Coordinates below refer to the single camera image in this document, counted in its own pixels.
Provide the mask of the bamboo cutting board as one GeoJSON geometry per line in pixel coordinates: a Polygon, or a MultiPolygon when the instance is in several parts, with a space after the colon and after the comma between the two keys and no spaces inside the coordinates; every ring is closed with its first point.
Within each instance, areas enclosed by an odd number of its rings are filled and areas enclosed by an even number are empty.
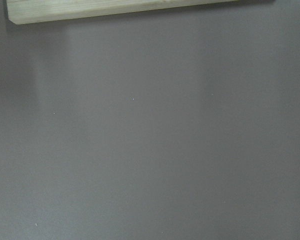
{"type": "Polygon", "coordinates": [[[121,15],[183,14],[274,3],[274,0],[3,0],[2,6],[7,20],[15,25],[27,25],[121,15]]]}

